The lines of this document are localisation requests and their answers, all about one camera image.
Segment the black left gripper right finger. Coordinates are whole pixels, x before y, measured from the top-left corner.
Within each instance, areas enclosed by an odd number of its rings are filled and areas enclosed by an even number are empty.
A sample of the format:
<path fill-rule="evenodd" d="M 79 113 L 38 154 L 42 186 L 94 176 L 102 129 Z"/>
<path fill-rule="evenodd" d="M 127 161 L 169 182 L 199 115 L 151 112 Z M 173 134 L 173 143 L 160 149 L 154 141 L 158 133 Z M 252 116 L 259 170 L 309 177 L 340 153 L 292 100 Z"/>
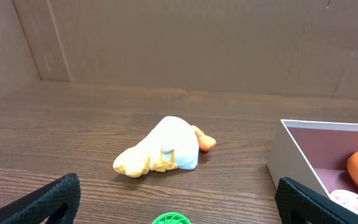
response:
<path fill-rule="evenodd" d="M 358 224 L 358 215 L 289 177 L 279 180 L 275 201 L 283 224 Z"/>

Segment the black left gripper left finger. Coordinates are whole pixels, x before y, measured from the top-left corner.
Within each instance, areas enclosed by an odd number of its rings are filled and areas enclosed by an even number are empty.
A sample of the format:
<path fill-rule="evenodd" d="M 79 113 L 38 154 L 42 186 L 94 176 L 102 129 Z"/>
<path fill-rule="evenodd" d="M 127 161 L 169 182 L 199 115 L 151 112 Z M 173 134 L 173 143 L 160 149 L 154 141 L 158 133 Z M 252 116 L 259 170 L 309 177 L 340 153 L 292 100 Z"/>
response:
<path fill-rule="evenodd" d="M 0 208 L 0 223 L 72 224 L 80 198 L 80 180 L 69 173 Z"/>

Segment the small wooden rattle drum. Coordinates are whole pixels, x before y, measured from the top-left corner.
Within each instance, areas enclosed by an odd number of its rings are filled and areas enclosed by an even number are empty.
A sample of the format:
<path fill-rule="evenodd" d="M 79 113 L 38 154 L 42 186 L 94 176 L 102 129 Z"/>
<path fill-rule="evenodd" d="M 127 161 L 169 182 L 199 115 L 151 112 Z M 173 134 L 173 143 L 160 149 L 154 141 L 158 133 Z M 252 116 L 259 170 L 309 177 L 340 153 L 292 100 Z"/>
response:
<path fill-rule="evenodd" d="M 358 215 L 358 194 L 339 189 L 332 191 L 329 197 L 333 202 Z"/>

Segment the white plush duck toy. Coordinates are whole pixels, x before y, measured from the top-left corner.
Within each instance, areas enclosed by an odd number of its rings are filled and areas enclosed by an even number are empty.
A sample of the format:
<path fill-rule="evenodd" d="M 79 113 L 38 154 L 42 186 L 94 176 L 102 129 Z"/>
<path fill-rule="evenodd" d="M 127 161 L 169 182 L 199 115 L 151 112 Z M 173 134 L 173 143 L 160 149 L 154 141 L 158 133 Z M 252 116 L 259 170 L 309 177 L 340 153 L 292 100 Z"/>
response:
<path fill-rule="evenodd" d="M 216 140 L 200 128 L 176 116 L 164 117 L 138 144 L 120 153 L 113 169 L 137 178 L 150 171 L 194 170 L 201 152 L 208 152 Z"/>

